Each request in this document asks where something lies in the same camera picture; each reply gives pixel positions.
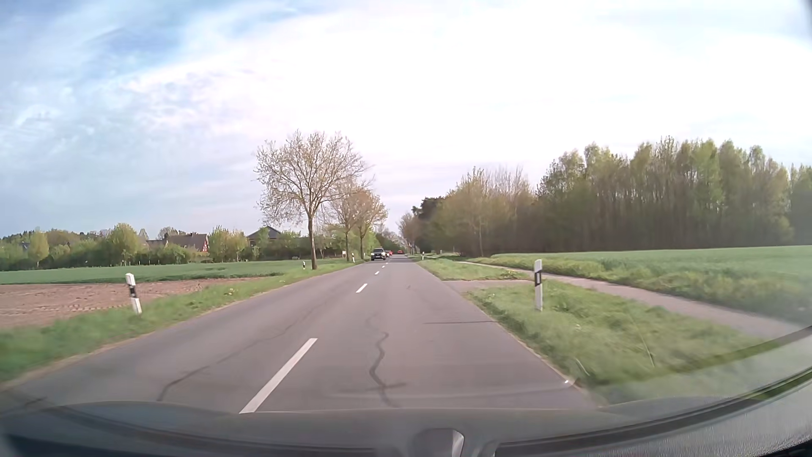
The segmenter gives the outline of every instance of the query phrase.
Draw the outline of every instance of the windshield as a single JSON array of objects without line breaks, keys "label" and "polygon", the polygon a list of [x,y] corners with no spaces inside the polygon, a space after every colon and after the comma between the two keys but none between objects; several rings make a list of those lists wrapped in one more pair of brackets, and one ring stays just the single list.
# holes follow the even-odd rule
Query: windshield
[{"label": "windshield", "polygon": [[809,13],[6,0],[0,413],[776,397],[812,366]]}]

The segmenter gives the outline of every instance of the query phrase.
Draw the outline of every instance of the dark car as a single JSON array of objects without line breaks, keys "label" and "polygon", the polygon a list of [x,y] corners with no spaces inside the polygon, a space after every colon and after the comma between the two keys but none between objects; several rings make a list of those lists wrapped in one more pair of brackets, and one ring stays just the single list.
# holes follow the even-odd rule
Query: dark car
[{"label": "dark car", "polygon": [[382,247],[376,247],[372,250],[372,255],[370,256],[372,260],[386,260],[387,253],[383,251]]}]

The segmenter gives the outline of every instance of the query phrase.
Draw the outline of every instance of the sky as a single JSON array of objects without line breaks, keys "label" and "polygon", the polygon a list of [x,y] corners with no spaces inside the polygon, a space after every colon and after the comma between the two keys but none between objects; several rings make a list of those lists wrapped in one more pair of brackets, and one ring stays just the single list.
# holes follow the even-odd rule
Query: sky
[{"label": "sky", "polygon": [[4,0],[0,62],[3,235],[251,233],[256,149],[296,129],[353,142],[391,229],[471,167],[535,183],[592,141],[812,163],[797,0]]}]

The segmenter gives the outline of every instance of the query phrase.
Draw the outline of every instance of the road crack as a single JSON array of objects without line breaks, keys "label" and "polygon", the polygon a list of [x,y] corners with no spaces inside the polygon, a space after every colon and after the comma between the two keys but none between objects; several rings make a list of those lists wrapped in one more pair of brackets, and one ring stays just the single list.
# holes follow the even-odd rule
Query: road crack
[{"label": "road crack", "polygon": [[158,398],[156,398],[156,400],[155,400],[155,401],[157,401],[157,402],[162,402],[162,401],[163,401],[163,399],[166,397],[166,394],[169,392],[169,390],[170,390],[171,388],[175,387],[176,385],[180,384],[180,383],[181,383],[181,382],[183,382],[183,381],[186,381],[188,378],[190,378],[190,377],[192,377],[192,376],[195,376],[197,373],[202,372],[202,371],[204,371],[204,370],[206,370],[206,369],[208,369],[208,368],[212,368],[212,367],[214,367],[214,366],[216,366],[216,365],[219,365],[219,364],[221,364],[221,363],[225,362],[226,360],[229,360],[231,357],[234,357],[235,355],[239,355],[239,354],[243,353],[244,351],[246,351],[246,350],[248,350],[248,349],[251,349],[252,347],[256,346],[257,344],[260,344],[260,343],[263,343],[263,342],[268,342],[268,341],[273,340],[273,339],[275,339],[275,338],[281,337],[282,335],[284,335],[285,333],[287,333],[287,331],[288,331],[288,330],[292,329],[294,325],[297,325],[297,324],[299,324],[300,322],[302,322],[303,320],[307,319],[307,318],[308,318],[308,317],[309,317],[311,314],[313,314],[313,313],[314,313],[316,310],[320,309],[321,307],[323,307],[323,306],[324,306],[324,305],[326,305],[326,304],[327,304],[327,301],[322,302],[322,303],[321,303],[320,305],[318,305],[318,306],[315,306],[315,307],[310,308],[310,309],[309,309],[307,312],[305,312],[304,314],[302,314],[301,316],[299,316],[299,318],[298,318],[298,319],[294,320],[294,321],[293,321],[293,322],[291,322],[291,323],[290,323],[290,324],[289,324],[287,327],[285,327],[284,329],[282,329],[282,331],[281,331],[281,332],[276,333],[276,334],[275,334],[275,335],[273,335],[273,336],[270,336],[270,337],[265,337],[265,338],[260,338],[260,339],[258,339],[258,340],[253,341],[253,342],[250,342],[249,344],[247,344],[247,345],[245,345],[245,346],[243,346],[243,347],[239,348],[238,350],[235,350],[235,351],[231,352],[230,354],[225,355],[225,356],[224,356],[224,357],[222,357],[221,359],[215,360],[213,363],[209,363],[208,365],[204,365],[204,366],[202,366],[202,367],[195,368],[195,369],[194,369],[194,370],[192,370],[191,372],[188,372],[188,373],[184,374],[183,376],[179,377],[178,379],[175,379],[175,380],[171,381],[170,383],[168,383],[168,384],[166,384],[166,385],[164,385],[164,386],[163,386],[163,389],[161,389],[161,393],[160,393],[160,394],[158,394]]},{"label": "road crack", "polygon": [[386,350],[383,349],[383,342],[386,341],[387,338],[389,338],[389,333],[382,331],[374,324],[372,324],[372,319],[374,317],[375,315],[370,316],[369,318],[367,318],[365,323],[371,329],[375,330],[376,332],[380,332],[383,336],[381,337],[381,339],[375,342],[375,347],[378,348],[378,357],[375,359],[375,362],[372,364],[372,366],[369,367],[369,377],[371,377],[372,380],[375,381],[375,384],[378,385],[378,388],[376,390],[378,391],[378,396],[381,397],[381,401],[388,407],[399,408],[400,405],[397,404],[395,401],[393,401],[391,398],[389,398],[389,395],[387,394],[387,389],[393,387],[393,385],[388,385],[387,383],[383,382],[383,379],[381,379],[380,376],[378,376],[378,367],[381,366],[383,358],[387,356]]}]

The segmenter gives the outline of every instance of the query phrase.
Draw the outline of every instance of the white reflector post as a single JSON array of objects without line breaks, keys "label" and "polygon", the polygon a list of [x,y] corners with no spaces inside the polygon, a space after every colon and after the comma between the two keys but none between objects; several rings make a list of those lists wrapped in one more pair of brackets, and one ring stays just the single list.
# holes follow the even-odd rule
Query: white reflector post
[{"label": "white reflector post", "polygon": [[536,259],[533,265],[533,281],[536,284],[536,309],[541,311],[544,308],[544,295],[542,293],[542,260]]},{"label": "white reflector post", "polygon": [[141,314],[141,301],[138,299],[138,293],[136,293],[136,277],[133,276],[132,273],[127,273],[124,275],[124,279],[130,287],[130,304],[132,305],[132,310],[136,314]]}]

